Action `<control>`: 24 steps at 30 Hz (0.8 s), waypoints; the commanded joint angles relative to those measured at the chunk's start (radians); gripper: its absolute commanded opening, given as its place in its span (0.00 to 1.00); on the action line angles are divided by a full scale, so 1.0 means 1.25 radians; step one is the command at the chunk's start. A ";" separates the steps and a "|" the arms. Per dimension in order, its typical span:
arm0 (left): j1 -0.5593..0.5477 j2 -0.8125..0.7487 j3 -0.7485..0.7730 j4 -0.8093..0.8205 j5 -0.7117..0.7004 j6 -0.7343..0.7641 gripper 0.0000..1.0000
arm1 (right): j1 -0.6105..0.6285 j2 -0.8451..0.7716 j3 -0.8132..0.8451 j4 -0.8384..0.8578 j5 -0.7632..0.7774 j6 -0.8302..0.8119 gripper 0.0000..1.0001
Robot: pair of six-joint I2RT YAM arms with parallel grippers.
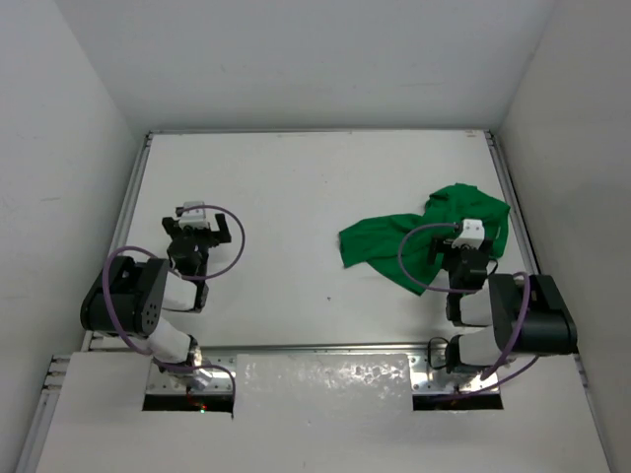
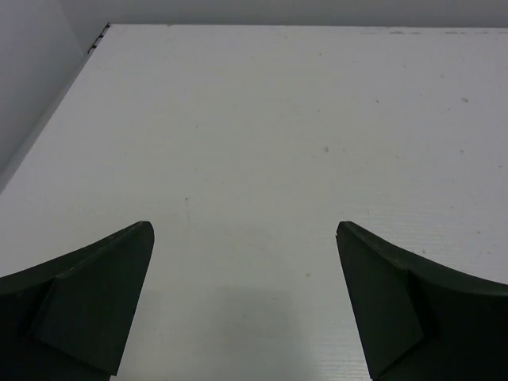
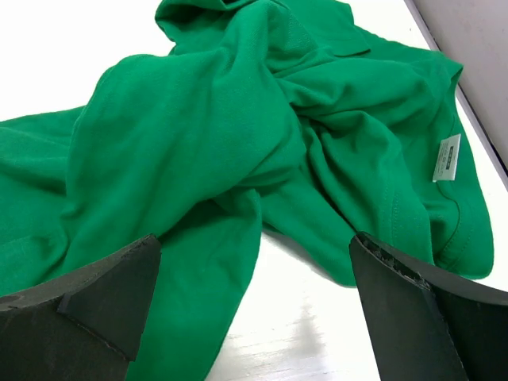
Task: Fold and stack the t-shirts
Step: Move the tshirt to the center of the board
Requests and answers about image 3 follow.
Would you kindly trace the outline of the green t-shirt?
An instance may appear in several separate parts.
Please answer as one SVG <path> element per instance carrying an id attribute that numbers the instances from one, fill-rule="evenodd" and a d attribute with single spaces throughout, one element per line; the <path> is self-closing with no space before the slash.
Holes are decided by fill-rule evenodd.
<path id="1" fill-rule="evenodd" d="M 359 231 L 469 279 L 494 246 L 466 139 L 462 66 L 355 25 L 337 1 L 164 1 L 167 56 L 129 56 L 81 107 L 1 124 L 1 292 L 148 234 L 162 258 L 130 380 L 203 380 L 261 233 L 355 283 Z"/>

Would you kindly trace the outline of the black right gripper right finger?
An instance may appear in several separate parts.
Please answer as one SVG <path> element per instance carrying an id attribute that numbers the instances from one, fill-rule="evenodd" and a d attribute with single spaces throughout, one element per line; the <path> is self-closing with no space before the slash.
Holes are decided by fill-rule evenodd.
<path id="1" fill-rule="evenodd" d="M 357 233 L 352 269 L 382 380 L 505 380 L 507 293 Z"/>

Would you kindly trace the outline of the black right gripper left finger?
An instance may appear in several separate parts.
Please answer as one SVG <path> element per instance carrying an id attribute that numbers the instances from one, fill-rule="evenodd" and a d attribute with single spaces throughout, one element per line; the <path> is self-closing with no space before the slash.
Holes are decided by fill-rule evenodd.
<path id="1" fill-rule="evenodd" d="M 3 380 L 123 380 L 137 358 L 160 267 L 148 235 L 1 298 Z"/>

